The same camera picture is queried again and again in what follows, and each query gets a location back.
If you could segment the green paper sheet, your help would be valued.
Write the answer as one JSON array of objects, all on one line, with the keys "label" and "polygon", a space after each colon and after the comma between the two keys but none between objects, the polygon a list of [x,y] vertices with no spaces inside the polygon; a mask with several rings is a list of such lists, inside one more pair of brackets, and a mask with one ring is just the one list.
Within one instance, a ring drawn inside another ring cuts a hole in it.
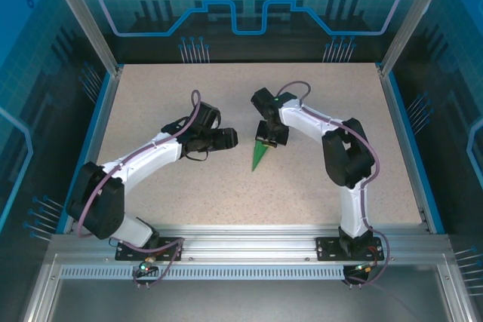
[{"label": "green paper sheet", "polygon": [[254,172],[263,159],[263,156],[266,154],[268,149],[271,148],[265,147],[264,145],[261,144],[260,140],[256,140],[254,144],[254,151],[253,151],[253,156],[252,156],[252,164],[251,164],[251,171]]}]

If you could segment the connector with green light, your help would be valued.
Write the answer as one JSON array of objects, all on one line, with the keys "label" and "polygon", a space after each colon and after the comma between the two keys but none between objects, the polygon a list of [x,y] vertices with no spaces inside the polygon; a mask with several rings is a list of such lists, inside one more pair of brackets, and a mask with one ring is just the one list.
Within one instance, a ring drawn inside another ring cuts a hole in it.
[{"label": "connector with green light", "polygon": [[154,262],[156,261],[155,257],[148,256],[146,257],[138,266],[137,274],[138,275],[146,275],[152,271],[152,267]]},{"label": "connector with green light", "polygon": [[352,271],[355,273],[369,273],[375,267],[377,267],[377,260],[357,265]]}]

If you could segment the aluminium mounting rail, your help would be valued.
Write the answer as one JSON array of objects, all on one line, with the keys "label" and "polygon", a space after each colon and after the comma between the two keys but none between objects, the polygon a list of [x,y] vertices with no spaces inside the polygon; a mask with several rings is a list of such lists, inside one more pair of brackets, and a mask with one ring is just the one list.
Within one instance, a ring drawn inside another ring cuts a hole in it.
[{"label": "aluminium mounting rail", "polygon": [[[184,265],[314,265],[315,239],[336,237],[335,225],[161,225],[165,237],[184,238]],[[447,235],[425,232],[418,225],[383,228],[389,240],[389,265],[444,265],[455,262]],[[55,235],[46,264],[111,265],[115,249],[96,238]]]}]

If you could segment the aluminium side rail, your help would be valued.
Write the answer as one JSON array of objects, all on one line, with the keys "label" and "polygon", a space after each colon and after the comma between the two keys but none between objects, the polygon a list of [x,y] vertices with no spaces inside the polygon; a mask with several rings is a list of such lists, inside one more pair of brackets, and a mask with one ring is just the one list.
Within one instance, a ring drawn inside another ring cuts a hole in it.
[{"label": "aluminium side rail", "polygon": [[84,164],[89,161],[97,161],[100,154],[103,138],[106,132],[106,126],[109,120],[109,115],[112,110],[112,105],[115,100],[115,94],[118,89],[118,84],[122,76],[123,66],[118,69],[117,75],[110,75],[108,72],[103,80],[99,96],[97,98],[93,114],[88,126],[85,140],[75,166],[74,174],[72,175],[72,182],[66,196],[65,206],[60,215],[60,221],[57,224],[57,234],[69,234],[72,228],[72,218],[67,214],[67,204],[74,189],[77,176]]},{"label": "aluminium side rail", "polygon": [[395,77],[392,72],[377,71],[421,219],[429,233],[443,235],[446,231]]}]

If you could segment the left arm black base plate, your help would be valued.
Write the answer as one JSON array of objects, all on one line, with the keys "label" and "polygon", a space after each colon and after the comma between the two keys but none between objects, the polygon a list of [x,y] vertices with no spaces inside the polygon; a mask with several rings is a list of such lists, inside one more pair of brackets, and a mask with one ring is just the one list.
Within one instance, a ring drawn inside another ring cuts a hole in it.
[{"label": "left arm black base plate", "polygon": [[155,258],[156,262],[169,262],[176,252],[177,238],[159,238],[157,241],[149,242],[149,244],[143,247],[143,249],[159,249],[168,244],[172,244],[172,246],[162,251],[147,253],[134,250],[126,244],[118,242],[115,252],[115,260],[122,262],[141,262],[148,256],[152,256]]}]

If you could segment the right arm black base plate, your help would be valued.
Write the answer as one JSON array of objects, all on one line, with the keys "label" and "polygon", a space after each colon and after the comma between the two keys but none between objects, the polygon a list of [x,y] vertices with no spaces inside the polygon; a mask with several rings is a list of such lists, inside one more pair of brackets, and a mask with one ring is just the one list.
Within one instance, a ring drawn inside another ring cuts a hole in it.
[{"label": "right arm black base plate", "polygon": [[382,242],[375,237],[360,243],[350,243],[339,237],[320,237],[315,239],[315,251],[319,262],[385,260]]}]

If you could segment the aluminium frame post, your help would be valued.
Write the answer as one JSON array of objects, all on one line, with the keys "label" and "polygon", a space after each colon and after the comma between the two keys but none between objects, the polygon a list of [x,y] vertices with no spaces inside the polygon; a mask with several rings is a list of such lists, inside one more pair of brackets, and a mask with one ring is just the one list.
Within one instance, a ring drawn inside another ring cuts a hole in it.
[{"label": "aluminium frame post", "polygon": [[85,0],[65,0],[71,12],[86,34],[106,71],[116,77],[118,75],[118,62],[114,58],[106,39],[98,27]]},{"label": "aluminium frame post", "polygon": [[423,15],[427,12],[432,0],[414,0],[401,27],[397,31],[391,45],[379,66],[379,74],[389,76],[402,51],[405,49]]}]

